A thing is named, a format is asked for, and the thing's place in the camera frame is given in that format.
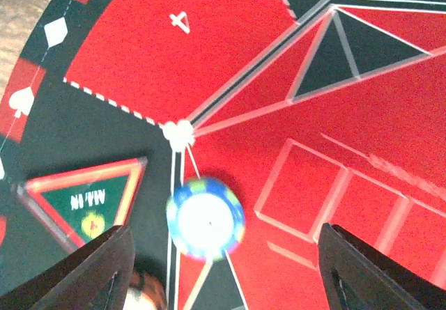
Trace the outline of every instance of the brown surface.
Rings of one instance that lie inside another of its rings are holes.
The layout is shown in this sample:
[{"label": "brown surface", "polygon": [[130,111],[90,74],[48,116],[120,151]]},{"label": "brown surface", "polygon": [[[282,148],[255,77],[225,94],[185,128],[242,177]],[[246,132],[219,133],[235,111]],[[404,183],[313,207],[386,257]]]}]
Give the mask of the brown surface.
[{"label": "brown surface", "polygon": [[29,34],[49,0],[0,0],[0,98]]}]

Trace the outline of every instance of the dark green surface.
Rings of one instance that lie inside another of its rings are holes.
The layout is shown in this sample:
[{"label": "dark green surface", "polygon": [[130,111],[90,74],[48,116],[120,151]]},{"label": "dark green surface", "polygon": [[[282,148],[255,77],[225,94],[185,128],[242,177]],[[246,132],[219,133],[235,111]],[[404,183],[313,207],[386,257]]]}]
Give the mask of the dark green surface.
[{"label": "dark green surface", "polygon": [[[90,212],[94,212],[95,214],[104,217],[104,231],[111,228],[114,224],[116,213],[118,212],[119,203],[121,202],[127,179],[128,176],[120,176],[85,185],[45,192],[42,193],[42,196],[85,242],[89,242],[92,238],[88,237],[85,232],[82,231],[83,218],[87,217]],[[87,193],[99,190],[105,191],[104,203],[93,200],[92,206],[89,206],[89,200],[86,198]],[[80,207],[78,205],[78,209],[75,209],[71,204],[71,196],[78,196],[79,194],[82,195],[84,206]]]}]

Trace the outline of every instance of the white club symbol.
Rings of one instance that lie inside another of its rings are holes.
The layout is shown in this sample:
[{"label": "white club symbol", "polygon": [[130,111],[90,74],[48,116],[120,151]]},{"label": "white club symbol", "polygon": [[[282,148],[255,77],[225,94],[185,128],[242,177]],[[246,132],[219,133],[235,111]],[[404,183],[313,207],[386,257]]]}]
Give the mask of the white club symbol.
[{"label": "white club symbol", "polygon": [[161,126],[164,137],[169,141],[173,152],[183,152],[195,143],[194,128],[188,120],[172,121]]}]

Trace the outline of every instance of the diamond symbol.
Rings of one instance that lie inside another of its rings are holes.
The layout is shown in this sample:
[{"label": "diamond symbol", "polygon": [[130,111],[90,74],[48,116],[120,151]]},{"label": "diamond symbol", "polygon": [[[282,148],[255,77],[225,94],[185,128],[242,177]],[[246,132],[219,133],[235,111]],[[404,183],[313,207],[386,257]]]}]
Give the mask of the diamond symbol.
[{"label": "diamond symbol", "polygon": [[49,48],[61,44],[68,34],[68,28],[64,17],[46,24],[43,28],[45,30],[45,36],[47,36]]}]

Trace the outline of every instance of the table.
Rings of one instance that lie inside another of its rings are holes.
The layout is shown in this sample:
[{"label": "table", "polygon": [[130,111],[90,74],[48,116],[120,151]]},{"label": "table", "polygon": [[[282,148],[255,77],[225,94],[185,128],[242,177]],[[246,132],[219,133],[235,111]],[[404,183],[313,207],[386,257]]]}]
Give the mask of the table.
[{"label": "table", "polygon": [[[0,103],[0,293],[66,256],[11,187],[135,157],[137,265],[170,309],[327,309],[324,222],[446,288],[441,1],[51,0]],[[173,153],[162,126],[182,118],[196,141]],[[165,220],[194,162],[246,214],[213,265]]]}]

